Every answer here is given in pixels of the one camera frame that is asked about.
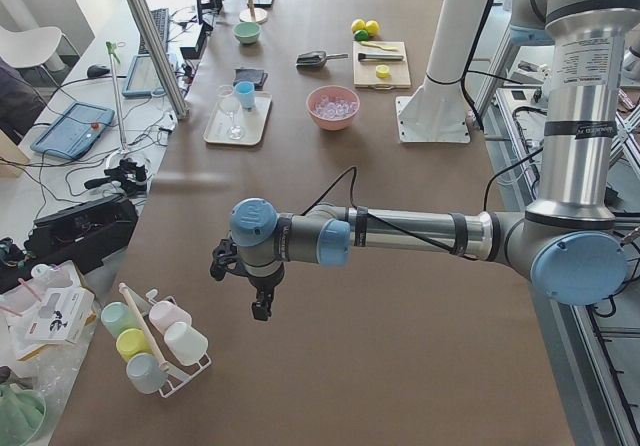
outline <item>pink bowl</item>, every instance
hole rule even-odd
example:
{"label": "pink bowl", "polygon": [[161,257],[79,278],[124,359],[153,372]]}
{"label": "pink bowl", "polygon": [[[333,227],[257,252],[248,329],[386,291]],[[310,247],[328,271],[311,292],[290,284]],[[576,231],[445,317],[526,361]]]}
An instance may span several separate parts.
{"label": "pink bowl", "polygon": [[[356,110],[349,114],[345,118],[341,119],[324,119],[318,116],[314,111],[316,108],[316,104],[320,102],[320,99],[323,96],[329,97],[331,100],[343,99],[349,103],[355,102],[357,104]],[[351,91],[349,88],[344,88],[342,86],[322,86],[314,91],[312,91],[309,96],[307,96],[307,111],[309,112],[309,116],[313,119],[313,122],[320,126],[322,129],[326,129],[328,131],[338,131],[339,129],[344,129],[353,123],[358,111],[360,110],[360,98],[358,95]]]}

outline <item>wine glass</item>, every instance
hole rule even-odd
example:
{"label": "wine glass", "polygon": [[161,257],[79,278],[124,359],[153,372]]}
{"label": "wine glass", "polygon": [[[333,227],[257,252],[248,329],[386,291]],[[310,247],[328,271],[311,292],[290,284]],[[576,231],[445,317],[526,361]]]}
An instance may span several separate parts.
{"label": "wine glass", "polygon": [[225,84],[218,88],[218,109],[231,119],[231,127],[227,130],[229,139],[241,139],[244,136],[244,130],[236,123],[236,114],[240,110],[240,101],[236,98],[233,86]]}

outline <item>brown table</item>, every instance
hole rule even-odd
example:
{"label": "brown table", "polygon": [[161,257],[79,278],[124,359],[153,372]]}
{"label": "brown table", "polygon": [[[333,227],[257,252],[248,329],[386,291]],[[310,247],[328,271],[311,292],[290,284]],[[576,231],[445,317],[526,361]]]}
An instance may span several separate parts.
{"label": "brown table", "polygon": [[[159,288],[210,339],[213,367],[174,397],[137,393],[99,327],[53,445],[566,445],[571,443],[526,282],[505,267],[446,254],[354,250],[347,266],[287,264],[274,316],[252,319],[246,280],[209,276],[228,214],[246,197],[301,212],[346,167],[371,208],[475,214],[492,174],[481,134],[470,145],[400,144],[397,92],[361,90],[361,114],[319,130],[306,95],[352,84],[350,60],[317,72],[297,54],[351,50],[349,25],[377,19],[423,79],[441,0],[275,0],[260,42],[231,28],[227,0],[119,280]],[[269,72],[273,108],[261,144],[202,139],[215,88],[235,67]],[[347,185],[330,196],[348,201]],[[494,208],[500,208],[497,194]]]}

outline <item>white tray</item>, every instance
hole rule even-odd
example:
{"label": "white tray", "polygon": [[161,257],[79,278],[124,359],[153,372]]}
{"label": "white tray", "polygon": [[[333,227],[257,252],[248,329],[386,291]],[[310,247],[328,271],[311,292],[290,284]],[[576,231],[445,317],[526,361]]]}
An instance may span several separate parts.
{"label": "white tray", "polygon": [[256,91],[256,105],[251,111],[240,108],[240,112],[236,115],[236,123],[244,129],[244,136],[240,139],[229,139],[227,130],[231,126],[231,119],[221,113],[216,104],[204,130],[204,140],[211,144],[255,146],[262,139],[269,108],[271,108],[271,94]]}

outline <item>blue joint cap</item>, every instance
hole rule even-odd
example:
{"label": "blue joint cap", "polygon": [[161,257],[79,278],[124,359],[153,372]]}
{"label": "blue joint cap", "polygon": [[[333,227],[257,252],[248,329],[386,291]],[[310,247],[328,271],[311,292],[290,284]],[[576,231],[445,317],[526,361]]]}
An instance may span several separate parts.
{"label": "blue joint cap", "polygon": [[238,246],[256,246],[266,241],[278,222],[275,208],[264,199],[240,201],[231,211],[231,237]]}
{"label": "blue joint cap", "polygon": [[330,219],[320,230],[316,246],[318,264],[342,266],[349,258],[349,235],[351,228],[346,221]]}
{"label": "blue joint cap", "polygon": [[509,25],[510,40],[518,46],[551,46],[553,38],[544,29]]}
{"label": "blue joint cap", "polygon": [[559,303],[585,306],[620,289],[627,259],[620,243],[600,231],[570,233],[540,251],[531,285]]}

